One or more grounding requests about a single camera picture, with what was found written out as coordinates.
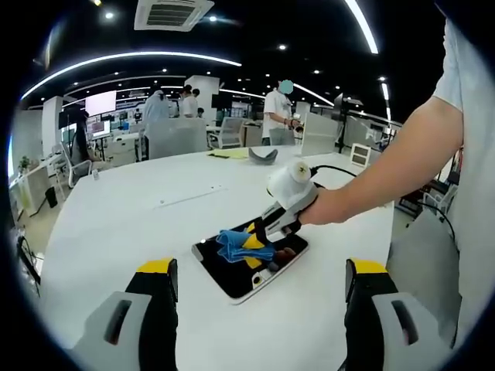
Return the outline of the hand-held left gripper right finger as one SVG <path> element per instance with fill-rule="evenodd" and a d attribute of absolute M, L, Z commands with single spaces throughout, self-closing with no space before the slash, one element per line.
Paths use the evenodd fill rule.
<path fill-rule="evenodd" d="M 438 370 L 450 357 L 435 317 L 384 265 L 348 259 L 345 302 L 343 370 Z"/>

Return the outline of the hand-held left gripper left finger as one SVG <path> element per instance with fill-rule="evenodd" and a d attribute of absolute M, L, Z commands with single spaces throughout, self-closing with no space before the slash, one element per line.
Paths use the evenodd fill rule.
<path fill-rule="evenodd" d="M 89 315 L 72 356 L 84 370 L 176 370 L 177 302 L 177 260 L 143 264 Z"/>

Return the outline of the person's right hand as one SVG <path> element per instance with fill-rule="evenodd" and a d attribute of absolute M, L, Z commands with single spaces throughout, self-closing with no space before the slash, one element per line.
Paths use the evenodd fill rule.
<path fill-rule="evenodd" d="M 318 189 L 315 201 L 299 214 L 302 225 L 326 225 L 342 222 L 341 192 L 339 189 Z"/>

